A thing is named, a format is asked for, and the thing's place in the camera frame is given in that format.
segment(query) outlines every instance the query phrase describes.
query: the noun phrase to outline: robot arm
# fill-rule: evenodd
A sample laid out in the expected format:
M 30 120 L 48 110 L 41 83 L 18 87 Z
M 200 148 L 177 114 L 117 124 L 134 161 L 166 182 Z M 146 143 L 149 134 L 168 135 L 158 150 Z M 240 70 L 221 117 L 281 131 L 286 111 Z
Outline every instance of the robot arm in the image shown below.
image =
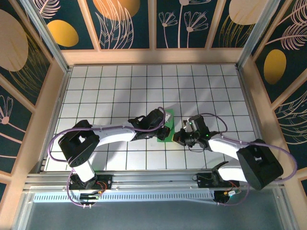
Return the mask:
M 234 143 L 219 132 L 210 132 L 201 115 L 189 118 L 184 124 L 185 128 L 174 134 L 174 142 L 189 147 L 199 144 L 204 150 L 233 158 L 213 168 L 212 176 L 216 181 L 248 182 L 260 190 L 283 174 L 280 163 L 268 147 Z M 264 143 L 261 139 L 253 142 Z

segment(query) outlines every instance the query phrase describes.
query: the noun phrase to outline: white grid floor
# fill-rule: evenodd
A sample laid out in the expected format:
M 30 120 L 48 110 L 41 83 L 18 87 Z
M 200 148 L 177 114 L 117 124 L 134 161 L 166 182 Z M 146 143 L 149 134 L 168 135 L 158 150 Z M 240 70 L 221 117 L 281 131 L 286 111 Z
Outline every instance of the white grid floor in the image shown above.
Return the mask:
M 227 123 L 226 136 L 255 140 L 253 127 L 234 65 L 78 66 L 71 79 L 56 133 L 80 120 L 90 124 L 121 124 L 163 106 L 175 112 L 175 131 L 182 120 L 213 113 Z M 209 130 L 224 130 L 215 117 L 204 117 Z M 54 157 L 64 156 L 57 141 Z M 192 152 L 156 138 L 116 142 L 96 148 L 90 162 L 95 170 L 161 170 L 212 168 L 229 159 L 217 152 Z M 47 159 L 45 171 L 70 171 L 65 163 Z

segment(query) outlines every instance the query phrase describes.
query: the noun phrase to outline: green object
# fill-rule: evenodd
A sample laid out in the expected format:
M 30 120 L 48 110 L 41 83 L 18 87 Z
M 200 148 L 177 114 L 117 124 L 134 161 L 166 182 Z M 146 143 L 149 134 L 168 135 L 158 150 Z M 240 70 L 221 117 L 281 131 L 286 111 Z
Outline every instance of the green object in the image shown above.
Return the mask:
M 172 115 L 171 119 L 165 123 L 166 127 L 169 127 L 171 129 L 169 136 L 165 138 L 164 140 L 158 140 L 158 142 L 173 142 L 173 135 L 175 134 L 175 125 L 174 125 L 174 110 L 172 109 L 165 109 L 166 112 L 170 113 Z

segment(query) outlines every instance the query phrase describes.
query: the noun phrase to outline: white floral line drawing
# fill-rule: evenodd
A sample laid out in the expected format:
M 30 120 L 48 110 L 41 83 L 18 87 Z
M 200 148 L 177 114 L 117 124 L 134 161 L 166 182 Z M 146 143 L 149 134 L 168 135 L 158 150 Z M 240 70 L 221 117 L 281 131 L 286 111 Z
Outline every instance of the white floral line drawing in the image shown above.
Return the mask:
M 170 12 L 167 12 L 164 13 L 161 12 L 159 13 L 159 19 L 160 19 L 160 22 L 163 26 L 163 31 L 164 31 L 164 39 L 165 39 L 165 44 L 166 44 L 166 48 L 168 48 L 168 43 L 167 43 L 167 39 L 166 39 L 166 33 L 165 33 L 165 28 L 168 27 L 168 26 L 172 26 L 172 25 L 177 25 L 178 24 L 178 21 L 175 20 L 175 15 L 174 15 L 174 12 L 170 13 Z
M 285 29 L 282 37 L 271 40 L 265 45 L 270 43 L 281 41 L 283 49 L 287 50 L 299 50 L 300 47 L 305 45 L 307 41 L 307 2 L 306 0 L 297 0 L 292 8 L 292 13 L 281 20 L 278 24 L 280 25 L 286 19 L 291 17 L 293 22 L 292 25 Z
M 307 142 L 307 92 L 296 100 L 280 105 L 275 112 L 287 144 L 298 145 Z
M 210 1 L 211 0 L 179 0 L 181 7 L 180 7 L 179 23 L 178 23 L 178 48 L 180 48 L 180 26 L 181 26 L 181 17 L 182 17 L 183 6 L 203 4 L 203 3 L 208 3 Z
M 195 12 L 191 17 L 191 12 L 184 13 L 184 21 L 187 27 L 188 38 L 187 38 L 187 48 L 189 47 L 189 35 L 194 31 L 206 30 L 208 29 L 206 13 Z
M 61 8 L 59 0 L 33 0 L 42 18 L 51 19 Z
M 13 99 L 10 98 L 10 97 L 7 97 L 6 101 L 5 101 L 4 96 L 0 95 L 0 124 L 10 125 L 13 128 L 25 133 L 25 131 L 23 129 L 18 128 L 15 125 L 10 123 L 10 115 L 12 113 L 12 109 L 13 109 Z M 17 140 L 15 138 L 12 138 L 10 136 L 7 136 L 3 133 L 0 133 L 0 136 L 4 137 L 6 139 L 9 139 L 11 141 L 14 141 L 16 143 L 19 143 L 19 144 L 22 143 L 22 141 Z
M 130 49 L 134 39 L 134 29 L 128 10 L 123 8 L 119 1 L 117 1 L 118 11 L 111 0 L 106 0 L 108 7 L 101 0 L 97 3 L 104 15 L 101 17 L 96 13 L 100 23 L 99 43 L 102 48 L 123 49 L 128 45 Z

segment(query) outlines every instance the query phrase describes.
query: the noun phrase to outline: yellow circle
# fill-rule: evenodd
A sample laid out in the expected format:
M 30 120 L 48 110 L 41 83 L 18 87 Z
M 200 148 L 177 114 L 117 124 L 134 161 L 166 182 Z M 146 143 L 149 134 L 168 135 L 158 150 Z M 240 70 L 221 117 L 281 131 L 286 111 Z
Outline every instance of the yellow circle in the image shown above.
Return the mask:
M 28 48 L 23 27 L 9 13 L 0 10 L 0 66 L 19 71 L 28 59 Z
M 268 84 L 276 84 L 286 69 L 287 59 L 284 53 L 279 49 L 272 50 L 264 61 L 264 78 Z
M 71 47 L 78 43 L 77 31 L 67 22 L 54 20 L 47 24 L 54 40 L 61 46 Z
M 252 25 L 258 21 L 267 0 L 231 0 L 230 19 L 239 25 Z
M 119 18 L 125 18 L 123 16 L 120 17 L 121 11 L 119 10 L 118 2 L 123 8 L 123 13 L 125 14 L 126 8 L 131 17 L 139 11 L 141 4 L 140 0 L 93 0 L 93 2 L 103 16 L 116 21 L 118 21 Z

